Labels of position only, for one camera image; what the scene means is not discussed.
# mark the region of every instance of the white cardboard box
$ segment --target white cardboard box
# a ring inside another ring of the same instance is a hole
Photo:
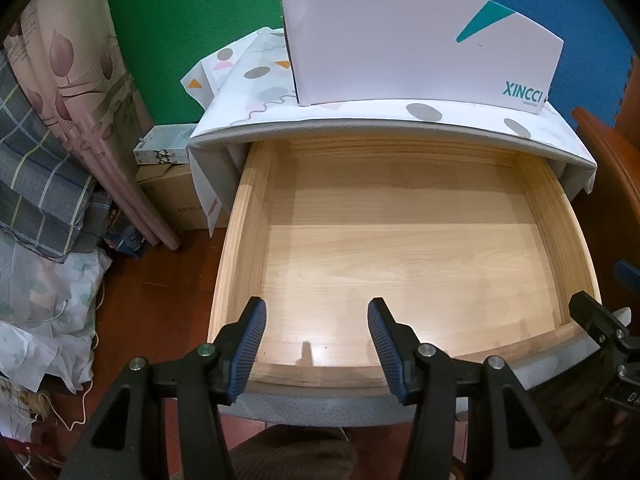
[[[298,102],[438,99],[538,113],[562,40],[489,0],[282,0]]]
[[[133,149],[138,164],[188,164],[187,143],[196,124],[158,124]]]

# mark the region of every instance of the open drawer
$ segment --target open drawer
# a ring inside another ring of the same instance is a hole
[[[451,356],[514,360],[581,331],[568,313],[579,290],[600,299],[580,226],[538,156],[433,138],[263,140],[231,213],[209,340],[261,296],[252,380],[369,388],[385,384],[373,297]]]

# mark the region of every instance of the curtain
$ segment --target curtain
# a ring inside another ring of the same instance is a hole
[[[4,42],[27,99],[151,244],[178,237],[135,181],[152,120],[127,71],[107,0],[32,0]]]

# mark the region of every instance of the patterned cloth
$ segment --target patterned cloth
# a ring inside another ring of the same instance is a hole
[[[31,107],[0,50],[0,229],[51,259],[87,253],[111,199]]]

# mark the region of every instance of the cardboard box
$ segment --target cardboard box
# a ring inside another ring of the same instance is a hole
[[[188,164],[187,143],[196,124],[158,124],[133,149],[138,164]]]
[[[538,113],[562,40],[490,0],[282,0],[298,102],[438,99]]]
[[[207,217],[193,187],[188,164],[141,166],[136,181],[162,217],[176,231],[207,229]],[[215,227],[228,225],[228,213],[222,209]]]

